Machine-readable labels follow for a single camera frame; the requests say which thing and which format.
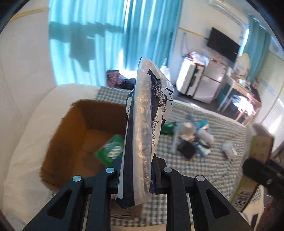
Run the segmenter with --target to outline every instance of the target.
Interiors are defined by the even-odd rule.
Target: white wall
[[[239,45],[241,42],[239,37],[241,37],[243,33],[243,27],[210,6],[208,0],[184,0],[179,27],[206,38],[209,37],[211,28],[215,27]],[[173,84],[176,81],[182,61],[180,50],[183,33],[183,30],[178,29],[173,54],[169,64],[171,82]],[[208,48],[206,48],[207,40],[192,33],[186,32],[186,34],[186,42],[190,51],[194,50],[201,53],[208,52]]]
[[[25,8],[27,10],[38,8],[39,2],[30,0]],[[2,208],[3,180],[7,176],[11,154],[34,109],[55,87],[49,56],[48,11],[8,22],[0,34],[0,51],[0,208]]]
[[[272,52],[264,62],[259,75],[258,93],[262,108],[254,119],[261,123],[275,137],[275,150],[284,140],[284,61]]]

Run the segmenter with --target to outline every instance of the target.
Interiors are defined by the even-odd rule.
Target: white refrigerator
[[[193,99],[207,104],[211,103],[222,82],[224,74],[225,67],[223,65],[210,61],[205,67]]]

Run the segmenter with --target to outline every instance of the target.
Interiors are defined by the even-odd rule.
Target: dark fabric item
[[[135,81],[136,81],[136,79],[134,79],[134,78],[122,80],[119,88],[126,89],[126,90],[133,90],[134,85],[135,85]]]
[[[177,148],[188,160],[190,160],[195,154],[195,147],[188,141],[183,140]]]
[[[254,214],[252,216],[252,219],[251,219],[251,227],[254,229],[255,225],[256,225],[256,221],[257,221],[257,218],[258,218],[258,213],[257,214]]]

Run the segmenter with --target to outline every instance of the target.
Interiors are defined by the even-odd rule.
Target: window
[[[244,41],[243,41],[243,44],[242,44],[242,46],[240,47],[240,50],[239,50],[239,56],[241,56],[244,52],[245,45],[248,41],[248,34],[249,34],[249,28],[246,29],[246,33],[244,35]]]

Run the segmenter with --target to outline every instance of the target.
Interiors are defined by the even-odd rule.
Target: green packet
[[[95,156],[106,166],[110,167],[114,159],[122,155],[124,139],[121,135],[114,135]]]
[[[177,122],[165,123],[161,128],[161,134],[173,136],[175,133],[176,125],[177,125]]]

